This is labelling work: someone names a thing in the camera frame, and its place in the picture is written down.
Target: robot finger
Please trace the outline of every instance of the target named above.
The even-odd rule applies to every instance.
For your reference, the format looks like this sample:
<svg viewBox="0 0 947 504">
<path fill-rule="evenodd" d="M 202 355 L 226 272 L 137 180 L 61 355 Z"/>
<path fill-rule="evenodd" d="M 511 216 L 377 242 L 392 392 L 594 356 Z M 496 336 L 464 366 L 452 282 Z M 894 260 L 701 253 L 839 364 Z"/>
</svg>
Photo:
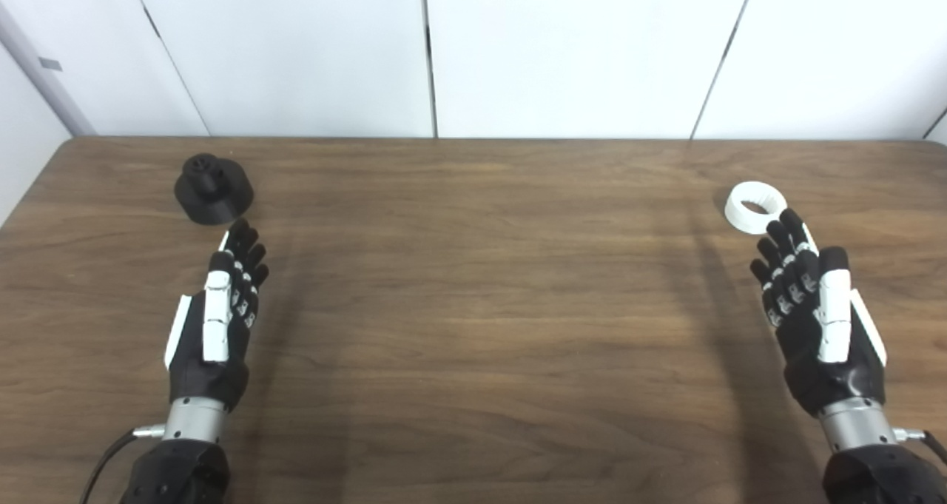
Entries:
<svg viewBox="0 0 947 504">
<path fill-rule="evenodd" d="M 769 264 L 771 276 L 777 277 L 782 272 L 782 258 L 779 258 L 779 250 L 775 243 L 770 238 L 762 238 L 757 242 L 757 250 Z"/>
<path fill-rule="evenodd" d="M 243 271 L 253 272 L 256 270 L 257 265 L 263 261 L 263 257 L 266 255 L 266 247 L 262 243 L 257 243 L 246 253 L 246 258 L 243 259 Z"/>
<path fill-rule="evenodd" d="M 797 268 L 798 264 L 796 262 L 787 264 L 783 273 L 783 282 L 792 302 L 801 304 L 802 301 L 806 299 L 806 294 L 802 291 L 802 282 L 799 280 L 798 271 L 796 271 Z"/>
<path fill-rule="evenodd" d="M 266 264 L 262 263 L 260 265 L 257 265 L 257 268 L 253 271 L 253 275 L 251 275 L 250 277 L 252 279 L 252 284 L 253 284 L 251 288 L 251 292 L 257 292 L 257 290 L 260 288 L 260 286 L 263 285 L 263 282 L 265 282 L 267 277 L 269 276 L 270 276 L 270 268 L 267 267 Z"/>
<path fill-rule="evenodd" d="M 260 298 L 256 294 L 248 294 L 246 296 L 247 300 L 247 309 L 246 314 L 241 318 L 243 320 L 243 325 L 247 329 L 253 328 L 254 322 L 257 321 L 257 310 L 260 308 Z"/>
<path fill-rule="evenodd" d="M 782 326 L 783 316 L 779 313 L 777 307 L 775 307 L 775 302 L 772 301 L 772 289 L 764 289 L 762 301 L 764 302 L 766 318 L 769 320 L 772 328 L 778 329 L 779 326 Z"/>
<path fill-rule="evenodd" d="M 815 242 L 812 241 L 812 234 L 809 233 L 809 227 L 803 223 L 802 218 L 799 217 L 799 214 L 795 213 L 795 210 L 786 208 L 779 214 L 779 221 L 786 230 L 789 231 L 789 235 L 792 238 L 792 246 L 795 247 L 796 254 L 803 249 L 808 249 L 813 251 L 816 255 L 818 254 L 818 249 L 815 248 Z"/>
<path fill-rule="evenodd" d="M 819 361 L 843 363 L 852 344 L 852 272 L 842 247 L 828 247 L 819 254 L 819 322 L 822 341 Z"/>
<path fill-rule="evenodd" d="M 792 298 L 786 289 L 785 280 L 782 275 L 772 279 L 771 291 L 772 300 L 775 301 L 775 305 L 777 305 L 779 313 L 784 316 L 790 315 L 792 308 L 794 308 L 795 305 L 792 304 Z"/>
<path fill-rule="evenodd" d="M 753 272 L 754 277 L 760 281 L 762 289 L 768 289 L 768 286 L 772 285 L 769 267 L 766 267 L 766 264 L 760 258 L 756 258 L 750 262 L 750 272 Z"/>
<path fill-rule="evenodd" d="M 230 352 L 241 360 L 246 358 L 246 349 L 250 344 L 250 331 L 246 328 L 242 317 L 234 316 L 227 328 L 227 340 L 230 343 Z"/>
<path fill-rule="evenodd" d="M 770 235 L 772 241 L 777 245 L 779 255 L 782 257 L 782 264 L 785 265 L 795 259 L 795 249 L 792 248 L 792 240 L 789 237 L 789 231 L 779 221 L 772 221 L 766 227 L 766 233 Z"/>
<path fill-rule="evenodd" d="M 243 235 L 250 230 L 250 223 L 245 218 L 238 218 L 230 225 L 230 228 L 223 234 L 223 240 L 220 242 L 220 251 L 227 251 L 234 254 L 237 244 L 243 240 Z"/>
<path fill-rule="evenodd" d="M 247 301 L 247 299 L 250 295 L 253 295 L 250 288 L 251 284 L 249 280 L 241 278 L 240 280 L 234 281 L 233 298 L 231 299 L 234 316 L 243 317 L 246 315 L 247 309 L 250 306 L 250 302 Z"/>
<path fill-rule="evenodd" d="M 246 258 L 247 251 L 257 242 L 260 238 L 260 233 L 257 232 L 256 228 L 249 228 L 246 232 L 243 233 L 240 237 L 240 241 L 236 243 L 236 246 L 233 249 L 234 257 L 238 261 L 243 262 L 243 259 Z"/>
</svg>

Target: black cable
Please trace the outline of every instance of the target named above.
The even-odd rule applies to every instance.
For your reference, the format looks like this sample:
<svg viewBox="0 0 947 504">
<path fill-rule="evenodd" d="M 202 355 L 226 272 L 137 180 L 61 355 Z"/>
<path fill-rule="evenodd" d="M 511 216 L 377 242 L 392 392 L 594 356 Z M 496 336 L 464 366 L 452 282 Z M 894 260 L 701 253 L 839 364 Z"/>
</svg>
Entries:
<svg viewBox="0 0 947 504">
<path fill-rule="evenodd" d="M 943 461 L 947 465 L 947 448 L 944 448 L 943 444 L 940 444 L 940 441 L 934 437 L 934 434 L 931 434 L 927 430 L 924 430 L 924 439 L 921 440 L 921 443 L 926 444 L 927 448 L 931 449 L 931 452 L 937 455 L 940 458 L 940 461 Z"/>
<path fill-rule="evenodd" d="M 128 443 L 131 443 L 133 440 L 137 440 L 138 437 L 133 434 L 133 430 L 129 430 L 115 440 L 115 443 L 112 443 L 109 448 L 105 449 L 105 452 L 102 453 L 102 457 L 99 457 L 98 463 L 95 464 L 95 467 L 92 468 L 92 473 L 89 474 L 89 480 L 85 483 L 85 489 L 82 490 L 81 497 L 78 498 L 78 504 L 87 504 L 89 501 L 89 495 L 92 493 L 92 487 L 95 487 L 95 481 L 98 480 L 98 475 L 102 474 L 102 469 L 105 468 L 105 464 L 112 459 L 112 456 L 118 454 L 118 451 L 127 446 Z"/>
</svg>

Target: black fingertip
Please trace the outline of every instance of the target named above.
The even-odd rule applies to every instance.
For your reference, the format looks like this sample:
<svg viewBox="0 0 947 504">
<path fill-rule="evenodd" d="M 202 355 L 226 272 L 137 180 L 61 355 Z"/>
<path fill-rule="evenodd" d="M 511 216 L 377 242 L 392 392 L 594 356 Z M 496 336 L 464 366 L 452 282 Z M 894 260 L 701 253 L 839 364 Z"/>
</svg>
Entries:
<svg viewBox="0 0 947 504">
<path fill-rule="evenodd" d="M 256 244 L 253 248 L 250 249 L 250 252 L 246 254 L 246 261 L 243 262 L 243 267 L 247 271 L 252 270 L 260 261 L 263 260 L 264 255 L 266 255 L 266 247 L 263 244 Z"/>
<path fill-rule="evenodd" d="M 842 247 L 826 247 L 819 251 L 819 272 L 848 270 L 849 254 Z"/>
<path fill-rule="evenodd" d="M 263 285 L 263 282 L 266 281 L 267 277 L 270 276 L 270 268 L 266 264 L 261 264 L 257 267 L 256 271 L 253 271 L 253 285 L 260 288 Z"/>
<path fill-rule="evenodd" d="M 764 255 L 765 261 L 769 262 L 770 269 L 781 267 L 782 261 L 779 259 L 779 250 L 775 247 L 775 244 L 772 243 L 770 238 L 762 238 L 758 241 L 757 250 L 760 251 L 760 254 Z"/>
<path fill-rule="evenodd" d="M 207 271 L 229 272 L 231 267 L 233 267 L 233 258 L 222 251 L 217 251 L 210 255 L 210 264 L 207 266 Z"/>
<path fill-rule="evenodd" d="M 754 277 L 760 281 L 760 285 L 765 285 L 770 281 L 770 270 L 760 258 L 750 262 L 750 272 L 753 272 Z"/>
<path fill-rule="evenodd" d="M 239 235 L 246 232 L 246 229 L 250 228 L 250 223 L 247 223 L 245 218 L 238 218 L 230 225 L 230 229 L 227 232 L 230 233 L 230 238 L 239 237 Z"/>
<path fill-rule="evenodd" d="M 246 231 L 246 234 L 243 235 L 243 240 L 240 240 L 240 248 L 244 251 L 248 251 L 257 240 L 260 240 L 260 233 L 257 232 L 256 228 L 250 228 Z"/>
<path fill-rule="evenodd" d="M 795 253 L 789 238 L 789 231 L 786 230 L 786 227 L 783 226 L 782 223 L 779 223 L 779 221 L 771 221 L 770 224 L 766 225 L 766 233 L 775 241 L 775 244 L 779 247 L 779 252 L 781 252 L 784 257 L 785 255 Z"/>
<path fill-rule="evenodd" d="M 779 214 L 779 221 L 781 221 L 782 225 L 792 236 L 795 244 L 808 241 L 805 231 L 802 230 L 802 218 L 799 217 L 799 214 L 795 213 L 795 210 L 792 208 L 786 208 L 781 214 Z"/>
</svg>

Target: silver cylinder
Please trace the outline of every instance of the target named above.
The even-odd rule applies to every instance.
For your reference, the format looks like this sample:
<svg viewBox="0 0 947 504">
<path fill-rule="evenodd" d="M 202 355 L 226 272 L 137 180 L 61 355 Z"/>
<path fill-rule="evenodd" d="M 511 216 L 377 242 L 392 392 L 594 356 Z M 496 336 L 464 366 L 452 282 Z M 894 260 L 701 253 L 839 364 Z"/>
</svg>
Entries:
<svg viewBox="0 0 947 504">
<path fill-rule="evenodd" d="M 833 452 L 897 444 L 894 429 L 876 400 L 861 397 L 839 400 L 819 412 L 819 422 Z"/>
<path fill-rule="evenodd" d="M 227 410 L 219 400 L 183 397 L 172 403 L 163 440 L 220 441 Z"/>
</svg>

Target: white finger segment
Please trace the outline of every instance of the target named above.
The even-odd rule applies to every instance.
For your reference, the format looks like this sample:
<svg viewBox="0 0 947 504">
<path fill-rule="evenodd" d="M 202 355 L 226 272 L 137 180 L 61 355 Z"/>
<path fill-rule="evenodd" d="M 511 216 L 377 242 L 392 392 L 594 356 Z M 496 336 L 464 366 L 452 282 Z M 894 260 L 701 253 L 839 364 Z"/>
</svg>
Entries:
<svg viewBox="0 0 947 504">
<path fill-rule="evenodd" d="M 822 343 L 819 361 L 843 363 L 849 359 L 852 344 L 852 273 L 836 269 L 822 275 L 819 282 L 819 320 Z"/>
<path fill-rule="evenodd" d="M 203 361 L 226 362 L 230 359 L 227 343 L 227 325 L 231 318 L 229 272 L 209 272 L 203 290 Z"/>
</svg>

